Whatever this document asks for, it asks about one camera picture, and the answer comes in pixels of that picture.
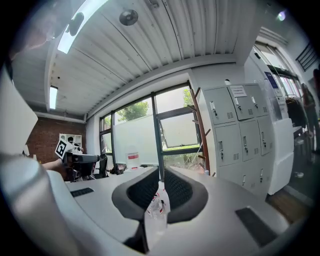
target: ceiling light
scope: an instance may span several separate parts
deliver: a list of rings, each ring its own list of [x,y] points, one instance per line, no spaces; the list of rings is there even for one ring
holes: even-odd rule
[[[85,0],[84,3],[80,6],[80,8],[76,11],[76,13],[73,15],[72,19],[76,17],[78,13],[83,13],[83,21],[77,31],[77,33],[72,36],[70,35],[68,28],[64,31],[59,45],[58,50],[61,52],[64,52],[67,54],[76,39],[77,35],[79,34],[82,27],[86,24],[86,22],[90,19],[90,17],[102,6],[104,5],[108,0]]]
[[[58,88],[54,86],[50,86],[50,95],[49,95],[49,105],[50,109],[56,109],[56,100],[57,100]]]
[[[138,20],[138,13],[135,10],[125,10],[120,14],[119,21],[122,25],[131,26]]]
[[[278,18],[278,20],[279,21],[284,21],[285,20],[285,18],[286,18],[286,14],[285,14],[285,11],[281,11],[281,12],[279,12],[279,14],[278,14],[278,16],[277,16],[277,18]]]

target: sticker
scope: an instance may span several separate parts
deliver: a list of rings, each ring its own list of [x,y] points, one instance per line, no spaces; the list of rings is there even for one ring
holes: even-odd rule
[[[279,88],[272,74],[270,72],[264,72],[264,73],[266,77],[269,79],[271,86],[275,89]]]
[[[242,85],[231,85],[231,92],[235,98],[237,97],[247,97],[245,88]]]
[[[66,151],[67,144],[60,139],[58,145],[56,146],[55,153],[62,159]]]

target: black chair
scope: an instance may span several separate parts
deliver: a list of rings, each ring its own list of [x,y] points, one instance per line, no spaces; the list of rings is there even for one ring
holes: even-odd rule
[[[105,153],[101,154],[100,161],[99,161],[99,168],[95,168],[96,170],[99,170],[99,174],[94,175],[96,179],[109,177],[107,173],[107,162],[108,162],[107,155]]]

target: white metal locker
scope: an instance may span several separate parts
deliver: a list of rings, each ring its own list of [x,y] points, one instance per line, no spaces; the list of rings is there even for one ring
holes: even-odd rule
[[[242,168],[245,169],[245,181],[243,187],[250,191],[252,194],[256,195],[259,187],[258,177],[260,175],[260,159],[254,158],[245,163],[243,163]]]
[[[243,171],[241,163],[219,167],[217,177],[218,179],[233,182],[241,187],[245,186],[243,181],[246,179],[246,174]]]
[[[260,133],[256,120],[241,122],[242,160],[247,161],[260,156]]]
[[[268,115],[259,117],[257,120],[260,132],[261,155],[263,156],[273,148],[273,127]]]
[[[231,98],[232,98],[232,101],[234,104],[234,108],[235,108],[238,120],[240,121],[240,120],[254,118],[255,114],[254,114],[254,110],[253,110],[253,105],[251,103],[251,98],[248,96],[234,97],[232,90],[231,90],[232,86],[235,86],[235,85],[230,85],[228,87],[228,89],[229,89],[229,92],[230,92],[230,95],[231,95]]]
[[[226,87],[206,90],[203,94],[215,125],[237,120],[235,108]]]
[[[251,98],[253,112],[256,117],[262,117],[269,114],[267,102],[261,92],[258,84],[248,84],[245,86],[247,95]]]
[[[273,162],[272,162],[272,154],[264,155],[259,162],[259,176],[257,177],[257,189],[256,195],[262,200],[266,199],[268,194],[268,190],[270,187],[272,170],[273,170]]]
[[[241,137],[238,124],[215,128],[218,165],[226,166],[242,161]]]

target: window frame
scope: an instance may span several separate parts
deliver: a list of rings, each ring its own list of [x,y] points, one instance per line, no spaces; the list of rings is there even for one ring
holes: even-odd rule
[[[263,54],[263,52],[258,48],[257,45],[266,47],[267,49],[269,49],[269,51],[276,56],[284,65],[287,69],[282,69],[280,67],[276,67],[273,66],[270,61],[268,60],[268,58]],[[301,83],[299,81],[298,76],[293,72],[293,68],[290,66],[289,62],[286,60],[286,58],[283,56],[283,54],[276,48],[273,46],[270,46],[268,44],[259,42],[259,41],[255,41],[254,46],[253,46],[253,50],[259,54],[259,56],[262,58],[263,62],[268,66],[268,68],[270,69],[271,73],[276,77],[276,81],[278,83],[278,85],[283,89],[284,92],[286,92],[285,96],[297,96],[299,98],[302,98],[302,95],[300,93],[301,91]],[[283,84],[281,78],[284,79],[291,79],[294,82],[294,86],[296,87],[297,91],[298,91],[298,95],[296,94],[288,94],[287,89],[285,87],[285,85]],[[293,85],[289,84],[290,89],[292,90],[292,92],[295,92],[296,90],[294,90]]]
[[[128,107],[131,106],[135,103],[141,102],[143,100],[146,100],[148,98],[151,98],[151,102],[152,102],[152,114],[153,114],[153,125],[154,125],[154,135],[155,135],[155,143],[156,143],[156,148],[157,148],[157,156],[158,156],[158,163],[159,163],[159,170],[160,170],[160,177],[161,180],[164,180],[164,158],[163,156],[170,156],[170,155],[183,155],[183,154],[190,154],[190,153],[198,153],[198,152],[203,152],[203,147],[201,146],[202,144],[202,139],[201,139],[201,134],[200,134],[200,129],[199,129],[199,125],[197,123],[194,123],[195,125],[195,131],[196,131],[196,137],[197,137],[197,141],[199,146],[197,147],[193,147],[193,148],[184,148],[184,149],[173,149],[173,150],[167,150],[167,151],[163,151],[163,147],[162,147],[162,140],[161,140],[161,120],[163,119],[167,119],[167,118],[172,118],[172,117],[177,117],[177,116],[181,116],[181,115],[186,115],[186,114],[190,114],[193,113],[194,116],[194,120],[196,122],[198,122],[197,119],[197,115],[195,112],[195,107],[194,105],[191,106],[185,106],[185,107],[181,107],[181,108],[176,108],[173,110],[169,110],[169,111],[165,111],[165,112],[161,112],[158,113],[157,110],[157,100],[156,100],[156,96],[157,95],[161,95],[163,93],[167,93],[170,91],[174,91],[176,89],[179,88],[183,88],[183,87],[188,87],[188,89],[191,89],[191,85],[189,83],[189,81],[181,83],[181,84],[177,84],[165,89],[161,89],[158,90],[156,92],[151,92],[150,94],[147,94],[143,97],[140,97],[138,99],[135,99],[115,110],[112,110],[111,112],[109,112],[108,114],[104,115],[103,117],[100,118],[100,122],[99,122],[99,145],[100,145],[100,153],[101,154],[106,154],[107,156],[112,156],[112,160],[113,160],[113,166],[114,168],[118,168],[118,163],[116,161],[116,147],[115,147],[115,140],[114,140],[114,131],[115,131],[115,113]],[[111,115],[111,128],[106,129],[106,130],[102,130],[102,121],[105,117],[110,116]],[[111,133],[111,147],[112,147],[112,152],[108,152],[108,153],[102,153],[102,135],[105,134],[109,134]]]

